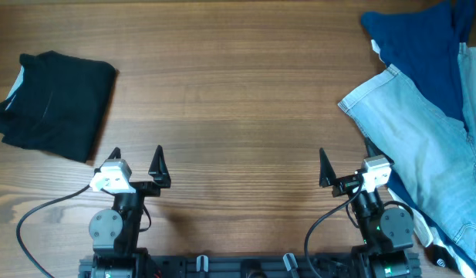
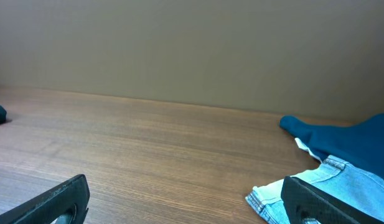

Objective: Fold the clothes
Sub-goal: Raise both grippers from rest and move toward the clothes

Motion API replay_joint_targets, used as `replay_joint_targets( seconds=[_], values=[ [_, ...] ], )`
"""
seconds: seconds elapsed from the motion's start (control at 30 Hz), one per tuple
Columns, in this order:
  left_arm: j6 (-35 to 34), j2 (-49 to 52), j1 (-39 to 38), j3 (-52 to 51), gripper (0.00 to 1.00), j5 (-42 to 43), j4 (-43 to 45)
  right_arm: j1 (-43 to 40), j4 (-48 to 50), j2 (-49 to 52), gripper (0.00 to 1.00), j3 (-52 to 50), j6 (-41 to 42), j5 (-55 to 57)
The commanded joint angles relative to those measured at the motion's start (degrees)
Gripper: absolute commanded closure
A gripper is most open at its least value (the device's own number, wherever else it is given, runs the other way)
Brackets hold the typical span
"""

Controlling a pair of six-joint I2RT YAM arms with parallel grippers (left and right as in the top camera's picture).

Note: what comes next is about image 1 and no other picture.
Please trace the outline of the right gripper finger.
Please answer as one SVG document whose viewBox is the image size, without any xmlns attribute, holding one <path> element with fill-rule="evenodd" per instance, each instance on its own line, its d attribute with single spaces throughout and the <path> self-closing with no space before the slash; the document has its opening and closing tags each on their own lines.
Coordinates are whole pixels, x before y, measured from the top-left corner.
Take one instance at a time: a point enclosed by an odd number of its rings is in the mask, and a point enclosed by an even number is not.
<svg viewBox="0 0 476 278">
<path fill-rule="evenodd" d="M 319 158 L 320 158 L 319 185 L 323 188 L 329 187 L 333 184 L 333 181 L 336 179 L 336 174 L 323 148 L 319 149 Z"/>
<path fill-rule="evenodd" d="M 390 164 L 393 164 L 393 159 L 390 158 L 383 151 L 381 151 L 368 137 L 364 139 L 364 143 L 369 158 L 383 155 L 389 161 Z"/>
</svg>

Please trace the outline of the light blue denim shorts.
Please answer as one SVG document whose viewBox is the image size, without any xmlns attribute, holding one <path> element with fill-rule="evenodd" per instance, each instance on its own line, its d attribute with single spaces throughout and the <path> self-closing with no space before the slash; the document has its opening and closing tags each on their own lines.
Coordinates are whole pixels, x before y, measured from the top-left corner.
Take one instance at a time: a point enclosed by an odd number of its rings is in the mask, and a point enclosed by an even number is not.
<svg viewBox="0 0 476 278">
<path fill-rule="evenodd" d="M 410 197 L 476 265 L 476 46 L 457 56 L 464 120 L 448 117 L 395 66 L 339 107 L 394 161 Z"/>
</svg>

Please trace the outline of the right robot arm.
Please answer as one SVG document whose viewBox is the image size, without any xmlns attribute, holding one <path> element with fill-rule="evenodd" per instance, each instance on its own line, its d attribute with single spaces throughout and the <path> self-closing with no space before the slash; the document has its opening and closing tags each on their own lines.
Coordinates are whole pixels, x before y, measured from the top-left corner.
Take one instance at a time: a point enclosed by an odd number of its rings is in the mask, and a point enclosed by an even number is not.
<svg viewBox="0 0 476 278">
<path fill-rule="evenodd" d="M 333 197 L 346 195 L 343 208 L 360 230 L 364 244 L 352 248 L 348 268 L 356 277 L 420 277 L 414 246 L 414 213 L 404 203 L 383 202 L 378 188 L 389 181 L 393 160 L 365 140 L 369 157 L 354 174 L 336 176 L 324 149 L 319 150 L 319 185 L 330 187 Z"/>
</svg>

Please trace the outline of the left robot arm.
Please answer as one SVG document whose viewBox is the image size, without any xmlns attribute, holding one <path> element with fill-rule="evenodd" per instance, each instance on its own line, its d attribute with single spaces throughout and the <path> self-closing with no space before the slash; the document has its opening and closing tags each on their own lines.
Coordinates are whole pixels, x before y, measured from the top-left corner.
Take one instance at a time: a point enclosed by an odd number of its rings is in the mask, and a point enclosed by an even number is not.
<svg viewBox="0 0 476 278">
<path fill-rule="evenodd" d="M 164 160 L 163 148 L 157 146 L 148 175 L 150 181 L 131 181 L 127 162 L 120 149 L 94 171 L 89 186 L 95 192 L 113 196 L 113 206 L 97 212 L 89 223 L 93 240 L 93 259 L 79 268 L 80 277 L 145 278 L 161 277 L 160 267 L 151 259 L 147 249 L 137 246 L 142 216 L 147 214 L 146 197 L 158 197 L 169 188 L 171 178 Z"/>
</svg>

